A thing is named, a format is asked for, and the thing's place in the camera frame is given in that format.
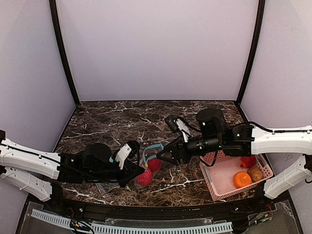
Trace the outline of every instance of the black frame post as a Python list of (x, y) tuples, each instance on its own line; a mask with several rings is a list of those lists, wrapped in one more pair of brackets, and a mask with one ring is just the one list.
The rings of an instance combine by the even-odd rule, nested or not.
[(78, 106), (80, 104), (80, 100), (79, 100), (79, 97), (77, 94), (77, 90), (75, 88), (73, 76), (72, 76), (72, 73), (70, 71), (68, 60), (67, 60), (67, 55), (65, 52), (63, 37), (62, 37), (61, 30), (60, 30), (60, 25), (59, 25), (59, 15), (58, 15), (57, 3), (56, 3), (56, 0), (49, 0), (49, 2), (50, 2), (50, 10), (51, 10), (51, 16), (52, 16), (52, 22), (53, 22), (55, 37), (56, 37), (57, 44), (58, 44), (59, 55), (60, 55), (60, 58), (62, 60), (62, 64), (63, 64), (63, 68), (64, 68), (64, 72), (66, 75), (66, 79), (68, 82), (70, 92), (71, 92), (72, 97), (74, 99), (75, 105)]
[(249, 56), (248, 56), (248, 60), (247, 60), (247, 64), (246, 64), (246, 69), (245, 69), (243, 81), (241, 83), (239, 93), (238, 93), (238, 96), (236, 99), (236, 102), (239, 105), (241, 104), (241, 102), (243, 100), (243, 97), (244, 97), (244, 94), (246, 91), (246, 87), (247, 87), (247, 83), (249, 80), (250, 72), (251, 72), (252, 67), (253, 67), (254, 56), (255, 56), (255, 53), (257, 50), (257, 45), (258, 45), (260, 31), (261, 31), (261, 24), (262, 24), (263, 13), (264, 13), (264, 5), (265, 5), (265, 0), (259, 0), (257, 17), (256, 17), (256, 21), (255, 21), (254, 31), (253, 31), (253, 41), (252, 41), (252, 44), (250, 47), (250, 52), (249, 52)]

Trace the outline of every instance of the gray wall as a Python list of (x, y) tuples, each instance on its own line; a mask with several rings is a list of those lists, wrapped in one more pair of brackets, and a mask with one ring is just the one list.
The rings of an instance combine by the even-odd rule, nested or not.
[[(312, 2), (266, 1), (250, 81), (242, 107), (247, 117), (267, 127), (312, 124)], [(270, 154), (276, 173), (298, 155)], [(312, 233), (312, 187), (290, 189), (304, 233)]]
[(81, 100), (236, 99), (257, 1), (59, 0)]
[[(48, 0), (0, 1), (0, 129), (19, 144), (53, 150), (74, 103)], [(15, 233), (27, 193), (0, 181), (0, 233)]]

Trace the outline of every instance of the pink ball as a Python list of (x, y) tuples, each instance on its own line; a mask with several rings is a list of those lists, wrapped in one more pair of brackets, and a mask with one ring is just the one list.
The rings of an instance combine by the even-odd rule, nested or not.
[(161, 168), (162, 161), (158, 158), (153, 158), (147, 162), (148, 168), (151, 169), (152, 172), (156, 172)]
[(140, 185), (145, 186), (145, 185), (148, 185), (149, 183), (151, 183), (152, 178), (153, 178), (152, 171), (150, 169), (147, 169), (147, 171), (145, 171), (144, 173), (142, 173), (136, 177), (136, 181)]

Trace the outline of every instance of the plastic basket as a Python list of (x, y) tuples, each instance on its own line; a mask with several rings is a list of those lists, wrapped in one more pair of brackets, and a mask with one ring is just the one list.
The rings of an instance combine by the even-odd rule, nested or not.
[[(215, 153), (206, 154), (202, 159), (211, 164)], [(256, 166), (263, 172), (264, 178), (248, 186), (237, 189), (233, 184), (233, 176), (237, 172), (246, 172), (247, 169), (240, 168), (240, 157), (226, 156), (223, 151), (218, 151), (217, 160), (213, 167), (207, 167), (200, 163), (201, 171), (213, 201), (225, 199), (227, 197), (246, 192), (256, 187), (260, 182), (273, 176), (273, 171), (262, 155), (256, 155)]]

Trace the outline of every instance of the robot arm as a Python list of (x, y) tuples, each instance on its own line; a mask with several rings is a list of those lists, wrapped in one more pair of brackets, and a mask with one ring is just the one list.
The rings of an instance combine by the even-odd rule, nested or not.
[[(179, 129), (177, 126), (174, 127), (174, 124), (177, 124), (176, 119), (178, 118), (173, 116), (165, 119), (172, 131)], [(265, 196), (271, 199), (312, 176), (311, 125), (301, 128), (267, 129), (257, 123), (247, 122), (228, 128), (222, 111), (216, 109), (198, 112), (196, 120), (200, 128), (197, 131), (201, 132), (202, 136), (191, 137), (188, 141), (184, 141), (180, 136), (166, 145), (164, 150), (156, 155), (157, 158), (179, 165), (182, 162), (190, 162), (192, 156), (204, 156), (219, 150), (223, 150), (228, 156), (251, 156), (264, 153), (303, 154), (292, 166), (266, 181)]]
[[(137, 163), (131, 160), (137, 155)], [(144, 172), (139, 167), (139, 143), (128, 141), (113, 155), (105, 144), (87, 145), (77, 154), (33, 150), (5, 138), (0, 131), (0, 178), (25, 190), (42, 201), (62, 198), (61, 187), (38, 179), (29, 172), (68, 182), (119, 183), (121, 187)]]

